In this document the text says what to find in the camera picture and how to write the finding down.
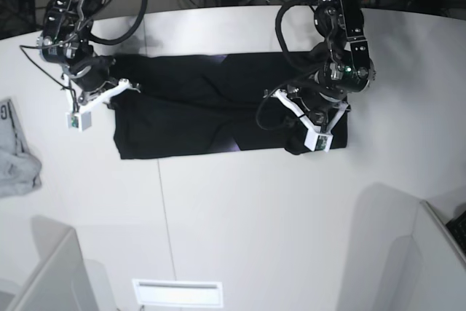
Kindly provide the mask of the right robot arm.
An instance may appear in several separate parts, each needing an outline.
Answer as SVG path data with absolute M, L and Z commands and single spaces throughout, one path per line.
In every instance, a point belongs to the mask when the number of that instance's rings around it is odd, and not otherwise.
M 92 34 L 94 19 L 113 0 L 52 0 L 47 5 L 38 50 L 48 63 L 58 64 L 63 73 L 85 95 L 102 93 L 118 85 L 110 76 L 112 56 L 97 55 L 93 44 L 114 46 L 129 39 L 145 15 L 148 0 L 141 0 L 135 22 L 121 36 L 102 39 Z

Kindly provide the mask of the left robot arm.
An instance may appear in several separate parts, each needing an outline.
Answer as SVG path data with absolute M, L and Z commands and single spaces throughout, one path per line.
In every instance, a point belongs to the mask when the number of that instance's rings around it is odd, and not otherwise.
M 293 58 L 282 30 L 288 10 L 307 5 L 313 11 L 314 26 L 323 40 L 308 55 Z M 294 83 L 303 100 L 305 116 L 321 128 L 329 128 L 350 93 L 362 92 L 375 77 L 365 19 L 360 0 L 291 0 L 281 6 L 275 19 L 275 33 L 285 59 L 305 77 Z

